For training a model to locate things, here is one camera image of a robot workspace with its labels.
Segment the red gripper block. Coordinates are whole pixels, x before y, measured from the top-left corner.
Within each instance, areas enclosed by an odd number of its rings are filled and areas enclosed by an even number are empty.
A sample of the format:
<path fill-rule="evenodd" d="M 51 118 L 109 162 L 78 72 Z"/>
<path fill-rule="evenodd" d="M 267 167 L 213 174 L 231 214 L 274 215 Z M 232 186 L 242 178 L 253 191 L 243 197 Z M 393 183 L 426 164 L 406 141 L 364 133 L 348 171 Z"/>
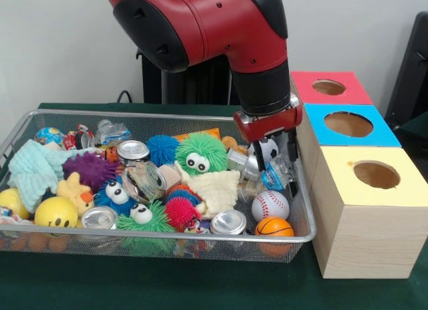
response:
<path fill-rule="evenodd" d="M 295 162 L 298 159 L 297 131 L 295 127 L 300 125 L 302 121 L 301 105 L 263 117 L 248 116 L 239 110 L 233 114 L 233 120 L 241 134 L 241 138 L 247 143 L 252 143 L 260 172 L 265 169 L 265 162 L 258 140 L 277 132 L 289 131 L 287 142 L 288 157 L 291 162 Z"/>

